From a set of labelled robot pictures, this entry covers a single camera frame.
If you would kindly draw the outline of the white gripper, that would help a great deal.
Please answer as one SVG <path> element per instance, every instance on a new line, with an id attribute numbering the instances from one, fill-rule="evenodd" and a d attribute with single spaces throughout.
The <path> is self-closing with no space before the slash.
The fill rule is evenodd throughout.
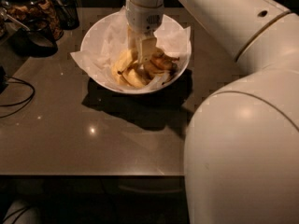
<path id="1" fill-rule="evenodd" d="M 142 7 L 131 0 L 126 0 L 125 12 L 128 24 L 128 48 L 137 50 L 138 62 L 146 63 L 156 50 L 157 38 L 154 35 L 136 33 L 154 32 L 161 24 L 164 15 L 164 6 Z"/>

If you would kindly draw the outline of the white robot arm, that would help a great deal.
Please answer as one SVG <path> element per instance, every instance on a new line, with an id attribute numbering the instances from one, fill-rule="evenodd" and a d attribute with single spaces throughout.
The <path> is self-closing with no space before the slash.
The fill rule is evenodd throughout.
<path id="1" fill-rule="evenodd" d="M 299 16 L 273 0 L 179 0 L 245 77 L 192 116 L 184 149 L 191 224 L 299 224 Z M 163 0 L 126 0 L 136 31 Z"/>

